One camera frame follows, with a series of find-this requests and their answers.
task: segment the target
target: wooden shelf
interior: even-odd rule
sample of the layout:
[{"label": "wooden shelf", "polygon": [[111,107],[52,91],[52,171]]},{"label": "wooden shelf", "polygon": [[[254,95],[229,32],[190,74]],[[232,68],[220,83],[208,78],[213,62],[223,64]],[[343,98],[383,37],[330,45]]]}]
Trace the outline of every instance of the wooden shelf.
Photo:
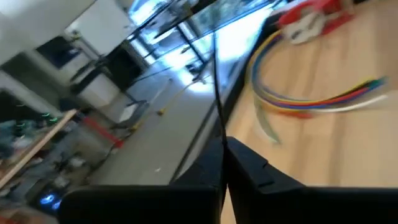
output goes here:
[{"label": "wooden shelf", "polygon": [[20,171],[25,164],[27,164],[30,159],[41,150],[41,148],[50,141],[54,135],[59,132],[64,125],[72,119],[73,115],[76,114],[76,110],[70,110],[66,112],[63,118],[50,130],[48,133],[44,134],[40,140],[36,141],[32,146],[25,150],[18,161],[11,164],[4,172],[2,172],[0,177],[0,189],[8,183],[12,177],[14,177],[18,171]]}]

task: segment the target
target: black cable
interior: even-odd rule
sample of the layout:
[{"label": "black cable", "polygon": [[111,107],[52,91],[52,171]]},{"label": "black cable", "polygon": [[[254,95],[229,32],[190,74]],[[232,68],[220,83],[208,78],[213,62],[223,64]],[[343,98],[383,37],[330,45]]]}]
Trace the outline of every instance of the black cable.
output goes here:
[{"label": "black cable", "polygon": [[214,79],[214,92],[215,92],[215,98],[216,98],[216,104],[217,104],[217,112],[218,116],[220,118],[220,126],[221,126],[221,142],[223,144],[223,148],[225,151],[228,150],[228,141],[226,138],[226,125],[225,125],[225,118],[224,118],[224,112],[223,112],[223,104],[221,102],[221,97],[220,97],[220,89],[218,86],[218,77],[217,77],[217,46],[216,46],[216,14],[220,13],[220,11],[216,10],[216,7],[213,7],[212,10],[212,18],[213,18],[213,79]]}]

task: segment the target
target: white wire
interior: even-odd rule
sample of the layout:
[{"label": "white wire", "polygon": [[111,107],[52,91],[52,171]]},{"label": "white wire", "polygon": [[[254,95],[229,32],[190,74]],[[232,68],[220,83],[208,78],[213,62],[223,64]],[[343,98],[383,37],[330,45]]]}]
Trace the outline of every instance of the white wire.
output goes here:
[{"label": "white wire", "polygon": [[333,109],[312,109],[311,111],[319,112],[319,113],[337,113],[337,112],[356,110],[356,109],[360,109],[365,106],[369,106],[378,101],[385,100],[385,99],[387,99],[387,97],[388,97],[387,95],[381,95],[381,96],[375,97],[373,99],[370,99],[368,101],[358,103],[357,105],[351,105],[351,106],[346,106],[343,108],[333,108]]}]

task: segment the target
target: floor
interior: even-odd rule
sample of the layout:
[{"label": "floor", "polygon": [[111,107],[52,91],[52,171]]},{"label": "floor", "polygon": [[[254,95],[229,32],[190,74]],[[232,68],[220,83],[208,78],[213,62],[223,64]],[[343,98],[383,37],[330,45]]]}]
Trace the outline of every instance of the floor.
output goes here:
[{"label": "floor", "polygon": [[[260,9],[217,32],[218,38],[218,71],[223,95],[228,94],[234,79],[231,69],[241,62],[254,44],[264,19],[271,13],[270,9]],[[210,43],[211,35],[205,36],[204,43]],[[190,84],[192,75],[184,69],[184,61],[191,60],[192,55],[179,54],[182,49],[168,54],[152,66],[146,74],[150,75],[164,68],[173,68],[160,72],[153,77],[136,83],[128,92],[138,100],[152,101],[157,91],[164,88],[169,78],[172,83],[159,95],[150,107],[150,114],[143,125],[129,137],[123,148],[112,154],[103,166],[92,176],[93,184],[100,185],[159,185],[168,184],[180,161],[190,147],[191,153],[185,170],[196,158],[204,144],[206,132],[197,136],[214,102],[212,86],[212,63],[205,68],[206,84],[196,83],[184,91],[167,109],[163,116],[155,112],[163,108],[175,94]],[[215,111],[210,111],[211,119],[216,118]]]}]

